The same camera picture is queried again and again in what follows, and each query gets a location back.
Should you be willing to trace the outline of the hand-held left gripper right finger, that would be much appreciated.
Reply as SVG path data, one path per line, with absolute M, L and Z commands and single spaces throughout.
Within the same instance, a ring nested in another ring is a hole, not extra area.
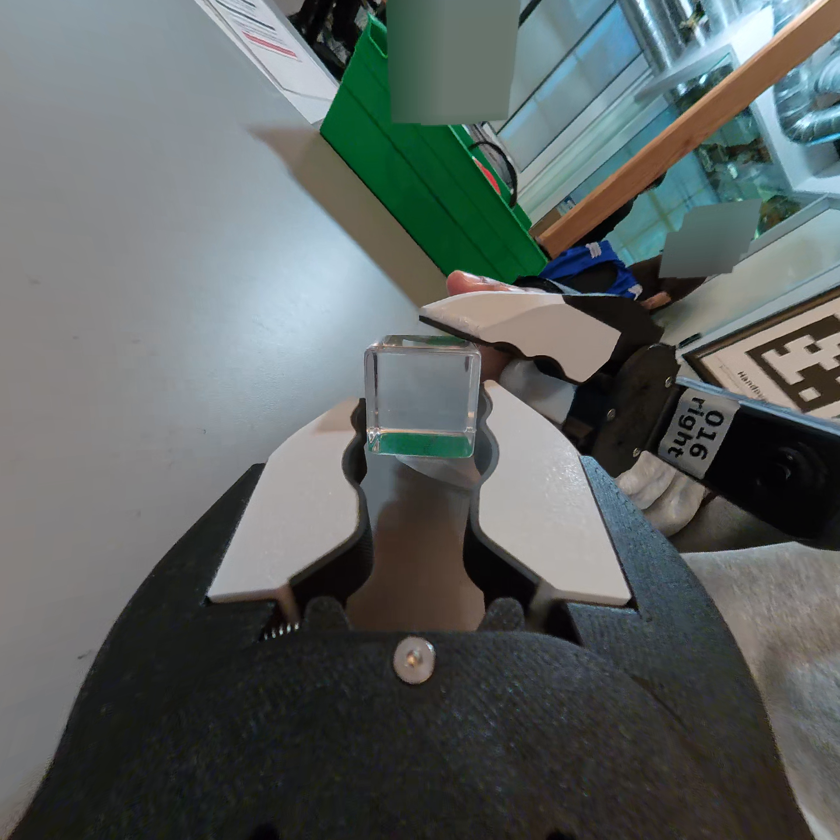
M 467 517 L 467 574 L 488 612 L 515 602 L 528 616 L 562 604 L 634 616 L 634 594 L 578 451 L 535 409 L 497 382 L 482 387 L 479 481 Z

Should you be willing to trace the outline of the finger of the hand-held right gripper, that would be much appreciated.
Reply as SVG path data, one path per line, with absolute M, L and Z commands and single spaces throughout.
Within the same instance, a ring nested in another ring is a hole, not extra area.
M 576 385 L 541 372 L 535 361 L 515 360 L 500 373 L 500 385 L 554 426 L 561 428 L 570 413 Z M 472 490 L 480 483 L 484 456 L 434 458 L 400 455 L 399 462 L 416 473 L 450 486 Z
M 427 304 L 419 320 L 441 331 L 547 362 L 561 380 L 587 382 L 613 357 L 618 329 L 539 291 L 472 291 Z

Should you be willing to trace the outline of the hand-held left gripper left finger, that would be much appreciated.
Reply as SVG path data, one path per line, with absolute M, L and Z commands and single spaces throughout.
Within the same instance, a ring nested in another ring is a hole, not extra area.
M 364 420 L 364 400 L 345 400 L 273 452 L 206 592 L 210 602 L 274 602 L 291 625 L 321 596 L 347 605 L 373 566 Z

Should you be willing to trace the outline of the clear acrylic cube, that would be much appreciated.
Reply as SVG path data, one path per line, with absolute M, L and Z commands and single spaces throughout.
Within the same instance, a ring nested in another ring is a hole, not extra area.
M 447 335 L 388 335 L 364 352 L 367 448 L 376 455 L 474 454 L 481 356 Z

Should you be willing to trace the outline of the person's right hand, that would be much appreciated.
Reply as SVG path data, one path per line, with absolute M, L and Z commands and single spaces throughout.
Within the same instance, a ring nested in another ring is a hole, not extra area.
M 447 295 L 456 297 L 473 292 L 499 291 L 521 293 L 527 290 L 486 276 L 478 276 L 463 270 L 454 270 L 446 279 Z

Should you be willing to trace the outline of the framed black-white marker sign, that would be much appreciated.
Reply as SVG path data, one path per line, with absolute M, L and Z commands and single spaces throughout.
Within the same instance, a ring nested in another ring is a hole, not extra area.
M 684 359 L 705 383 L 837 423 L 839 289 L 703 343 Z

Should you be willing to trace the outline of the green plastic bin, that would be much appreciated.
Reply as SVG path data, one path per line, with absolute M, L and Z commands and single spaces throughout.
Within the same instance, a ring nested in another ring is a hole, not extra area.
M 548 263 L 509 155 L 462 125 L 394 123 L 386 28 L 356 43 L 320 133 L 439 270 L 513 282 Z

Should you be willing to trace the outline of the silver pipe bundle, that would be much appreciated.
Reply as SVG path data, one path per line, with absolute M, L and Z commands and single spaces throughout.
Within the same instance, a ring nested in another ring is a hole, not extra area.
M 815 2 L 619 2 L 633 36 L 665 91 L 711 73 L 729 58 L 744 66 Z M 782 135 L 800 146 L 838 143 L 838 24 L 793 64 L 784 59 L 767 87 Z

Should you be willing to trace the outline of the printed paper sheet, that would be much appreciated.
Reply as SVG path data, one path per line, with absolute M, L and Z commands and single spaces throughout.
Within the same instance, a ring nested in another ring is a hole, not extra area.
M 197 3 L 307 121 L 323 119 L 339 83 L 290 21 L 302 2 Z

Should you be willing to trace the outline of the wooden post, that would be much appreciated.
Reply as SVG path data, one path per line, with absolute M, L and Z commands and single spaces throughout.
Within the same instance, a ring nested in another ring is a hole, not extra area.
M 814 2 L 744 64 L 651 140 L 542 237 L 551 257 L 634 199 L 702 141 L 808 60 L 839 32 L 839 2 Z

